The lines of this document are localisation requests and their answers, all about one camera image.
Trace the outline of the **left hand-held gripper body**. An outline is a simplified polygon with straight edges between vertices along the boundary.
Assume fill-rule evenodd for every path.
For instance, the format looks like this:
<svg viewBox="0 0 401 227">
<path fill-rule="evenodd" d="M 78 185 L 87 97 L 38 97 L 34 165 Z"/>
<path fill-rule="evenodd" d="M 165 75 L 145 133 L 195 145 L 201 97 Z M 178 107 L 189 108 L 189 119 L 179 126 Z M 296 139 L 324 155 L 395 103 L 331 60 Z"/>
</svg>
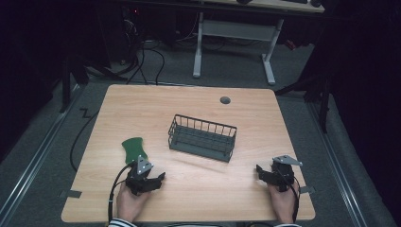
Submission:
<svg viewBox="0 0 401 227">
<path fill-rule="evenodd" d="M 139 194 L 145 193 L 143 191 L 143 186 L 146 182 L 150 182 L 148 180 L 148 175 L 152 168 L 153 164 L 141 156 L 138 157 L 137 161 L 132 162 L 131 170 L 126 179 L 126 186 L 131 190 L 132 194 L 138 196 Z"/>
</svg>

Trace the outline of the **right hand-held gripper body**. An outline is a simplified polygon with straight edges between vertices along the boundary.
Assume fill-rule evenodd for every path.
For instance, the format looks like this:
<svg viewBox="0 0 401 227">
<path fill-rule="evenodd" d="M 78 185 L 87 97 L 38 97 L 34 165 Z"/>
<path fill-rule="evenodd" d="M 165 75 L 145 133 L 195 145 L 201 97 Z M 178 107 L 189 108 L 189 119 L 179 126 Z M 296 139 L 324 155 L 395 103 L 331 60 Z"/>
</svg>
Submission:
<svg viewBox="0 0 401 227">
<path fill-rule="evenodd" d="M 285 192 L 294 184 L 295 176 L 292 167 L 302 166 L 303 163 L 289 155 L 274 157 L 271 170 L 276 177 L 276 185 L 280 192 Z"/>
</svg>

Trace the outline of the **person's left hand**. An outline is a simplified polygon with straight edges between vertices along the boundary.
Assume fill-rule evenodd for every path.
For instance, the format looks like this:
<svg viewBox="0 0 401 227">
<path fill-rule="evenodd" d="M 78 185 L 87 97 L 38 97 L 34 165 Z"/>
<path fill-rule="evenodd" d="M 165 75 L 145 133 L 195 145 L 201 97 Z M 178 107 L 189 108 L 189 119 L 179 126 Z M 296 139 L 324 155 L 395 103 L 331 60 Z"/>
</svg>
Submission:
<svg viewBox="0 0 401 227">
<path fill-rule="evenodd" d="M 149 192 L 135 196 L 126 184 L 122 183 L 116 199 L 117 217 L 133 223 L 141 214 L 149 197 Z"/>
</svg>

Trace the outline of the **person's right hand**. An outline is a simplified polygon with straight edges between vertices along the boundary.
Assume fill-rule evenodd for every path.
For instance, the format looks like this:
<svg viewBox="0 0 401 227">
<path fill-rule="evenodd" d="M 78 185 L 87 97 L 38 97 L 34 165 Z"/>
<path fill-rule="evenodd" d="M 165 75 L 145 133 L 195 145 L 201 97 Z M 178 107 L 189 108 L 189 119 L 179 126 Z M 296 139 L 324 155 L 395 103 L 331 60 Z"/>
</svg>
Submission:
<svg viewBox="0 0 401 227">
<path fill-rule="evenodd" d="M 294 184 L 285 192 L 280 192 L 275 185 L 268 185 L 270 192 L 271 206 L 277 220 L 280 223 L 295 223 L 294 212 L 297 201 L 296 191 L 298 186 Z"/>
</svg>

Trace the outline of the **green sponge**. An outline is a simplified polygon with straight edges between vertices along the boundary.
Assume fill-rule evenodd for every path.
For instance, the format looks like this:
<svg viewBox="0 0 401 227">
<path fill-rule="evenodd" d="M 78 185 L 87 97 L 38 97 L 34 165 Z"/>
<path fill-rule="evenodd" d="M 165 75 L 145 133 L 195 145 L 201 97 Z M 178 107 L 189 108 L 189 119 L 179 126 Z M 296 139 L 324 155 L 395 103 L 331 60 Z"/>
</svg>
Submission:
<svg viewBox="0 0 401 227">
<path fill-rule="evenodd" d="M 122 143 L 122 147 L 126 152 L 125 163 L 129 164 L 133 161 L 137 161 L 138 157 L 141 156 L 144 159 L 148 158 L 148 155 L 143 149 L 143 138 L 133 137 L 127 139 Z"/>
</svg>

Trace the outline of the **black stand legs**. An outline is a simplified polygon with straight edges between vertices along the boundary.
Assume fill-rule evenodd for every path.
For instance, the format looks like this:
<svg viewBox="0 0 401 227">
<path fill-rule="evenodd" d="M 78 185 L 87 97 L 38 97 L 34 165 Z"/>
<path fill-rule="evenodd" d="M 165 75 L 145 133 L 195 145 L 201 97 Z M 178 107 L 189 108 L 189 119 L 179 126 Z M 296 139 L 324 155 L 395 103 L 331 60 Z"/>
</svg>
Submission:
<svg viewBox="0 0 401 227">
<path fill-rule="evenodd" d="M 318 125 L 320 126 L 323 133 L 327 133 L 326 120 L 327 113 L 329 111 L 328 102 L 330 95 L 332 77 L 330 75 L 317 75 L 307 79 L 300 79 L 297 82 L 290 84 L 289 86 L 279 89 L 274 93 L 277 96 L 282 96 L 291 91 L 304 90 L 304 101 L 320 103 L 320 109 L 318 112 Z"/>
</svg>

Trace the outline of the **black stand leg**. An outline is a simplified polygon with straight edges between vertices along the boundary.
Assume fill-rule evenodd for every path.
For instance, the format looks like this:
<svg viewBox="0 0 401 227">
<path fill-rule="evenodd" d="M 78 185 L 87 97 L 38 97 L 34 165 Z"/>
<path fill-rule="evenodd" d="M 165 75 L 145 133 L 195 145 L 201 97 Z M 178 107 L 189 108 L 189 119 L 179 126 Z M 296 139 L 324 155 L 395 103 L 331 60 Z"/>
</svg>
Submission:
<svg viewBox="0 0 401 227">
<path fill-rule="evenodd" d="M 67 110 L 71 102 L 71 78 L 74 78 L 78 85 L 87 85 L 89 82 L 84 63 L 84 58 L 78 55 L 68 56 L 62 63 L 62 113 Z"/>
</svg>

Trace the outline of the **white-framed wooden desk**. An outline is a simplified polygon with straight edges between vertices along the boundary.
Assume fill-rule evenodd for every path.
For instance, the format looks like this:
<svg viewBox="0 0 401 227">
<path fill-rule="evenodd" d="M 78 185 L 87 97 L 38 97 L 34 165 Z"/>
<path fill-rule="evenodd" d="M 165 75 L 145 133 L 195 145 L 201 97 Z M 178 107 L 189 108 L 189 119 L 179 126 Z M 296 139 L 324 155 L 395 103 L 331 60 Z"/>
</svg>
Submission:
<svg viewBox="0 0 401 227">
<path fill-rule="evenodd" d="M 322 14 L 325 8 L 319 0 L 200 0 L 202 7 L 212 3 L 222 6 L 236 6 L 240 9 L 271 9 L 278 13 L 305 13 Z M 223 19 L 205 19 L 203 13 L 199 13 L 197 49 L 194 59 L 193 77 L 201 76 L 202 63 L 202 38 L 204 36 L 234 38 L 250 41 L 268 42 L 267 52 L 261 55 L 265 69 L 265 75 L 269 85 L 275 84 L 275 77 L 271 68 L 270 58 L 279 38 L 284 17 L 279 16 L 274 25 L 264 26 L 245 22 L 229 22 Z"/>
</svg>

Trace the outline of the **metal floor rail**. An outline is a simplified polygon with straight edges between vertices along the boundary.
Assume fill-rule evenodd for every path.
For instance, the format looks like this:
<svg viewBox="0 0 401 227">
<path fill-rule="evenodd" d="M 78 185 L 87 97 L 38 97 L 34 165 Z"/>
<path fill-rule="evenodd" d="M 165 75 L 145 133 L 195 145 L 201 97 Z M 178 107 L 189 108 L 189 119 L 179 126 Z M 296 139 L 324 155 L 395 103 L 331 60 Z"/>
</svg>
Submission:
<svg viewBox="0 0 401 227">
<path fill-rule="evenodd" d="M 332 169 L 333 176 L 338 185 L 342 200 L 347 208 L 348 214 L 354 224 L 354 227 L 368 227 L 365 217 L 363 216 L 355 193 L 348 183 L 340 162 L 336 155 L 335 149 L 331 140 L 326 132 L 323 131 L 319 122 L 318 108 L 315 104 L 306 103 L 309 114 L 312 117 L 315 127 L 323 141 L 324 149 L 328 157 L 328 163 Z"/>
<path fill-rule="evenodd" d="M 71 106 L 83 90 L 83 85 L 74 85 L 69 89 L 71 100 L 63 107 L 59 86 L 53 99 L 33 117 L 10 154 L 0 164 L 0 227 L 6 227 L 12 219 L 48 155 Z"/>
</svg>

